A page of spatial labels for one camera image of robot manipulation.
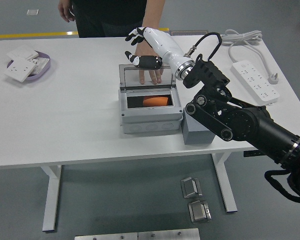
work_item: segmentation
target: white table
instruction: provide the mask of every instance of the white table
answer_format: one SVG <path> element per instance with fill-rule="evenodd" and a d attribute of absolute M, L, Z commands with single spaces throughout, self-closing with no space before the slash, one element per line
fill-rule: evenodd
<path fill-rule="evenodd" d="M 201 36 L 175 36 L 187 52 Z M 6 53 L 21 46 L 48 54 L 50 69 L 37 81 L 20 83 L 3 74 L 10 61 Z M 217 44 L 205 39 L 192 55 L 207 58 Z M 280 82 L 275 89 L 279 101 L 268 107 L 275 121 L 300 135 L 300 102 L 267 47 L 264 53 Z M 134 47 L 124 38 L 71 38 L 0 41 L 0 169 L 41 167 L 49 175 L 43 231 L 53 230 L 62 165 L 158 157 L 212 154 L 224 203 L 237 211 L 224 162 L 231 152 L 254 150 L 247 142 L 225 142 L 215 137 L 211 144 L 184 145 L 181 130 L 123 134 L 119 116 L 119 65 L 129 64 L 124 52 Z M 245 47 L 233 51 L 249 60 L 264 75 L 257 55 Z M 256 104 L 230 71 L 228 49 L 222 46 L 212 58 L 231 80 L 228 88 L 235 98 Z M 185 106 L 202 87 L 186 89 L 177 82 Z"/>

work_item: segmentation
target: human hand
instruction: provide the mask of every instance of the human hand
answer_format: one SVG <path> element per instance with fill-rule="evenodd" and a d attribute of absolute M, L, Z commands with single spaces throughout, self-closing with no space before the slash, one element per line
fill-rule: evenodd
<path fill-rule="evenodd" d="M 60 16 L 65 20 L 67 23 L 70 21 L 75 20 L 75 16 L 72 14 L 74 12 L 72 8 L 71 0 L 59 0 L 58 10 Z"/>
<path fill-rule="evenodd" d="M 134 55 L 136 56 L 158 56 L 158 54 L 149 46 L 146 41 L 138 43 L 135 49 Z M 149 70 L 149 75 L 151 81 L 154 85 L 161 83 L 161 75 L 163 74 L 163 69 Z M 139 81 L 141 84 L 145 84 L 145 71 L 139 70 Z"/>

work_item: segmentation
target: orange object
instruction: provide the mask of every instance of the orange object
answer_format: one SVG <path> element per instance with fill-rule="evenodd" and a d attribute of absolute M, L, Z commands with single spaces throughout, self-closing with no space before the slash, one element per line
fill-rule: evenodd
<path fill-rule="evenodd" d="M 169 98 L 167 96 L 145 96 L 143 98 L 144 107 L 162 107 L 168 106 Z"/>

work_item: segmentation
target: yellow floor line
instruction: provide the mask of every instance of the yellow floor line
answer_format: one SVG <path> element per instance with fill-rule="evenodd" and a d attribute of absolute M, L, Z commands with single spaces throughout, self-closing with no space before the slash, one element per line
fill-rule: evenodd
<path fill-rule="evenodd" d="M 159 28 L 161 31 L 168 32 L 169 28 Z M 37 32 L 37 33 L 18 33 L 18 34 L 0 34 L 0 39 L 13 38 L 33 38 L 33 37 L 47 37 L 47 36 L 71 36 L 78 35 L 77 31 L 58 31 L 58 32 Z"/>

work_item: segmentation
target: table leg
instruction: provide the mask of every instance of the table leg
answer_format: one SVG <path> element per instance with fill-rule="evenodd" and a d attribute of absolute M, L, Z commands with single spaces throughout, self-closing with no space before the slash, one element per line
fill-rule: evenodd
<path fill-rule="evenodd" d="M 230 154 L 231 152 L 212 153 L 212 159 L 219 180 L 224 206 L 228 213 L 238 211 L 225 167 L 225 161 Z"/>
<path fill-rule="evenodd" d="M 42 227 L 42 231 L 46 232 L 53 231 L 55 229 L 62 166 L 42 166 L 41 168 L 49 176 L 49 185 L 46 194 L 45 211 Z"/>

